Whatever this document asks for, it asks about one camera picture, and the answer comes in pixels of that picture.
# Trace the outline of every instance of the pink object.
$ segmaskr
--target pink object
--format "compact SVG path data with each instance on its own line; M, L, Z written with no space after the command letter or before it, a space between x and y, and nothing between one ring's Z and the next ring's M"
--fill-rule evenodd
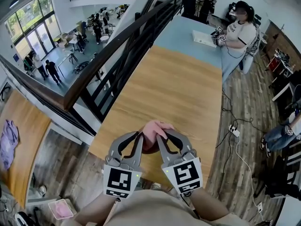
M145 151L149 150L155 144L157 134L162 136L164 139L167 139L163 129L174 129L174 126L159 120L152 120L144 126L143 134L146 138L146 144L143 145L143 149Z
M76 211L69 199L50 202L48 205L56 219L71 218L76 214Z

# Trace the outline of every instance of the blue jeans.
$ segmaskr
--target blue jeans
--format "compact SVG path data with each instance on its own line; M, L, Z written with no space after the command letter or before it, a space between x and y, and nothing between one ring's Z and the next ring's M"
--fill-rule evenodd
M271 152L281 150L282 148L288 146L288 144L296 138L296 135L292 136L283 133L284 126L289 125L289 120L286 119L282 125L276 126L274 129L270 130L263 138L268 143L268 149Z

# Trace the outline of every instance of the white box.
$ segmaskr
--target white box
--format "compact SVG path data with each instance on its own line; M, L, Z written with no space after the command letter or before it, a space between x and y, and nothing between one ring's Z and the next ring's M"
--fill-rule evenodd
M192 30L192 36L193 41L216 48L216 45L213 43L212 36L210 34Z

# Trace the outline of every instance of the white cable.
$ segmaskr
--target white cable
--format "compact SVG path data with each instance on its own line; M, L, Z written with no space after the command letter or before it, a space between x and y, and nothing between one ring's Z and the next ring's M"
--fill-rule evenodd
M240 159L245 163L245 165L247 165L247 167L248 167L249 170L250 170L250 173L251 173L251 175L250 175L250 176L251 176L251 186L252 186L252 192L253 192L253 194L252 194L252 199L253 199L254 205L256 206L256 208L257 208L257 210L258 210L258 205L256 205L255 200L254 200L254 188L253 188L252 170L251 170L251 168L249 167L249 165L244 161L244 159L237 153L237 147L238 147L239 142L240 142L240 136L238 136L238 142L237 142L237 144L236 144L235 152L236 152L237 156L240 157Z

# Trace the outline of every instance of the sneaker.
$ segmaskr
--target sneaker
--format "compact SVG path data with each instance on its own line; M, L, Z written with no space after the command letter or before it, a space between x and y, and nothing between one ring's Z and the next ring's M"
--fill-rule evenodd
M268 147L266 146L265 147L265 149L266 149L266 153L267 153L267 158L269 158L269 157L271 157L271 151L268 149Z
M264 149L267 145L267 141L262 137L261 142L260 142L260 149Z

